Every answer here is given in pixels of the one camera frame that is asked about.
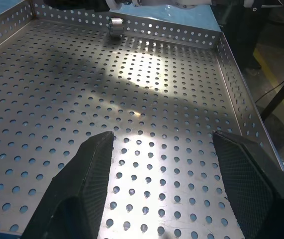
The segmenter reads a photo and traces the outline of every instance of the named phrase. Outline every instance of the floor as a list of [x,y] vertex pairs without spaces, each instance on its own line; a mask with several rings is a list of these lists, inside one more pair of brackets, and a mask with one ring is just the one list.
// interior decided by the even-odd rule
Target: floor
[[[284,9],[275,9],[271,17],[284,20]],[[262,94],[284,80],[284,26],[266,25],[254,55],[262,69],[259,71],[247,69],[243,74],[253,99],[256,101]],[[272,91],[257,102],[256,105],[260,112],[275,94],[276,91]],[[284,161],[284,101],[266,120],[265,125]]]

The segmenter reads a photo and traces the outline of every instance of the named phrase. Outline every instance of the yellow floor line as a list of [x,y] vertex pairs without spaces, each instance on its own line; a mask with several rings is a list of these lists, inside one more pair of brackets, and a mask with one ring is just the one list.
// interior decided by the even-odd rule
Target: yellow floor line
[[[265,73],[266,78],[270,81],[271,85],[273,87],[277,86],[279,84],[279,82],[278,82],[276,76],[270,70],[270,67],[268,66],[268,64],[266,63],[266,61],[264,60],[264,58],[262,57],[260,52],[257,50],[257,48],[254,51],[254,56],[257,59],[257,61],[259,62],[259,64],[261,65],[262,70]],[[278,92],[280,89],[281,89],[281,87],[278,87],[278,88],[275,89],[275,91]]]

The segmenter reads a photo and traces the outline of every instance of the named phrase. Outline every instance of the metal cylinder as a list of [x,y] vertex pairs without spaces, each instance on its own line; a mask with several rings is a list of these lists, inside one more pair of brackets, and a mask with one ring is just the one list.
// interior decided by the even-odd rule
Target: metal cylinder
[[120,38],[124,33],[123,20],[121,18],[110,18],[108,21],[108,31],[113,38]]

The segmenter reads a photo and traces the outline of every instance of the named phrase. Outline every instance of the black stand leg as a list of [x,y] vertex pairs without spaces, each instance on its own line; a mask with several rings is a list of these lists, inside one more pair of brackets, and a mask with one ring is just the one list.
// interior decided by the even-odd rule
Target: black stand leg
[[283,101],[284,99],[284,85],[281,90],[276,94],[276,96],[270,101],[267,107],[261,113],[261,119],[263,121],[275,110],[275,108]]

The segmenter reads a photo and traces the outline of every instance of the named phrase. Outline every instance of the metal tray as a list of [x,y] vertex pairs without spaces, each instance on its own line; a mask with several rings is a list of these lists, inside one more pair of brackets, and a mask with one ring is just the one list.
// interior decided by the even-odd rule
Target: metal tray
[[[120,41],[108,35],[124,20]],[[240,239],[213,130],[276,151],[220,32],[23,1],[0,15],[0,235],[24,231],[90,135],[114,131],[100,239]]]

